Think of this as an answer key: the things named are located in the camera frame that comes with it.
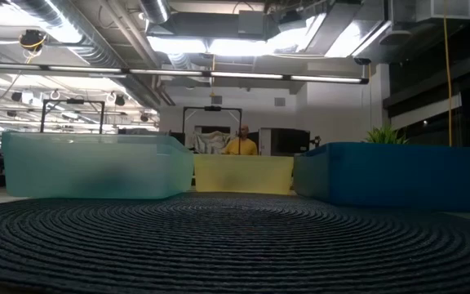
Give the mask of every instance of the carpet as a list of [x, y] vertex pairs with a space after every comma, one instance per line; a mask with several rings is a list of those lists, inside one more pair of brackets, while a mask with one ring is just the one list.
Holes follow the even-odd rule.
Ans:
[[295, 196], [0, 204], [0, 286], [52, 293], [470, 293], [470, 220]]

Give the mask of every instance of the ceiling light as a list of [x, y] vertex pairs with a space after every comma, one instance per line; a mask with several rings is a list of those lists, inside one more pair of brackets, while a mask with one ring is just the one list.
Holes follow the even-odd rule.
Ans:
[[70, 113], [70, 112], [63, 112], [61, 115], [64, 115], [67, 118], [73, 118], [73, 119], [78, 119], [79, 116], [75, 113]]
[[[20, 120], [1, 120], [1, 124], [9, 124], [9, 125], [34, 125], [40, 126], [41, 122], [33, 122], [33, 121], [20, 121]], [[86, 127], [89, 129], [98, 129], [99, 124], [88, 123], [88, 122], [44, 122], [45, 126], [74, 126], [74, 127]], [[131, 124], [131, 125], [113, 125], [113, 124], [103, 124], [103, 127], [147, 127], [151, 128], [154, 127], [152, 123], [146, 124]]]
[[52, 103], [48, 103], [47, 106], [48, 106], [48, 107], [53, 107], [53, 108], [55, 108], [55, 109], [57, 109], [57, 110], [65, 111], [64, 107], [61, 107], [61, 106], [59, 106], [59, 105], [54, 105], [54, 104], [52, 104]]
[[84, 66], [49, 66], [50, 70], [69, 71], [69, 72], [82, 72], [82, 73], [121, 73], [121, 69], [107, 69], [99, 67], [84, 67]]
[[263, 56], [273, 53], [265, 41], [216, 39], [210, 53], [218, 56]]
[[21, 70], [40, 70], [41, 67], [39, 65], [22, 65], [22, 64], [3, 64], [0, 63], [0, 69], [21, 69]]
[[348, 57], [360, 45], [360, 27], [356, 22], [352, 22], [333, 42], [325, 57]]
[[90, 78], [126, 78], [125, 74], [114, 74], [114, 73], [89, 73]]
[[115, 101], [115, 93], [112, 91], [106, 96], [106, 102], [113, 103]]
[[164, 52], [166, 54], [206, 52], [204, 41], [197, 38], [148, 37], [148, 41], [155, 51]]
[[185, 77], [201, 77], [202, 72], [192, 70], [165, 70], [165, 69], [132, 69], [132, 74], [159, 74], [159, 75], [179, 75]]
[[320, 29], [325, 18], [326, 18], [326, 13], [321, 13], [318, 16], [312, 16], [306, 20], [306, 25], [308, 26], [309, 29], [307, 33], [304, 35], [302, 41], [299, 42], [299, 45], [297, 46], [297, 50], [296, 50], [297, 52], [306, 50], [309, 43], [313, 40], [313, 37], [315, 37], [315, 33], [317, 33], [318, 29]]
[[310, 77], [310, 76], [291, 76], [292, 81], [304, 82], [344, 82], [344, 83], [361, 83], [361, 78], [336, 78], [336, 77]]
[[270, 38], [267, 42], [270, 50], [275, 51], [277, 49], [286, 49], [289, 47], [296, 46], [302, 42], [307, 29], [290, 29], [279, 33], [273, 38]]
[[61, 94], [57, 90], [50, 93], [50, 99], [52, 100], [58, 100], [60, 96]]
[[266, 73], [224, 73], [224, 72], [211, 72], [212, 77], [220, 78], [262, 78], [262, 79], [282, 79], [281, 74], [266, 74]]
[[362, 43], [361, 46], [359, 46], [358, 49], [356, 49], [353, 53], [352, 56], [358, 56], [362, 51], [364, 51], [371, 43], [376, 40], [380, 35], [389, 27], [391, 26], [391, 21], [388, 20], [378, 31], [376, 31], [375, 34], [373, 34], [370, 38], [368, 38], [364, 43]]

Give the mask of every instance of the person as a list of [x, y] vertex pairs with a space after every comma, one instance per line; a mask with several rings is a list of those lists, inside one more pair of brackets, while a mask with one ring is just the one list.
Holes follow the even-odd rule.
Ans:
[[241, 131], [237, 139], [229, 141], [226, 148], [224, 148], [223, 154], [238, 155], [239, 141], [241, 142], [241, 155], [257, 155], [257, 144], [254, 141], [248, 139], [248, 133], [250, 128], [247, 125], [241, 126]]

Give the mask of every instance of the metal frame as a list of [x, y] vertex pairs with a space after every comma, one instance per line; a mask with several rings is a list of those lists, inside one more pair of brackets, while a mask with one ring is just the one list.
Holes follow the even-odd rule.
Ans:
[[42, 112], [41, 112], [41, 128], [39, 132], [44, 132], [45, 131], [45, 118], [47, 117], [47, 104], [50, 102], [66, 102], [67, 104], [84, 104], [85, 102], [91, 103], [91, 104], [100, 104], [101, 105], [101, 115], [100, 115], [100, 122], [99, 122], [99, 133], [103, 133], [103, 121], [104, 121], [104, 101], [84, 101], [84, 100], [79, 100], [79, 99], [64, 99], [64, 100], [53, 100], [53, 99], [45, 99], [42, 101]]
[[[242, 109], [238, 108], [223, 108], [220, 106], [205, 106], [205, 107], [196, 107], [196, 106], [185, 106], [183, 107], [183, 128], [182, 132], [185, 134], [186, 132], [184, 131], [184, 128], [186, 127], [186, 111], [188, 109], [202, 109], [204, 111], [230, 111], [230, 110], [236, 110], [238, 111], [238, 134], [241, 134], [241, 128], [242, 128]], [[238, 141], [238, 154], [241, 155], [241, 141]]]

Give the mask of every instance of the light blue plastic bin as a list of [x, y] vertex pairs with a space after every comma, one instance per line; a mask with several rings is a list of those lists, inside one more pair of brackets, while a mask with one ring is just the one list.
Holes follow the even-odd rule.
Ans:
[[16, 197], [166, 198], [193, 175], [193, 154], [171, 136], [5, 132], [2, 150]]
[[470, 148], [330, 143], [295, 157], [294, 187], [337, 205], [470, 212]]

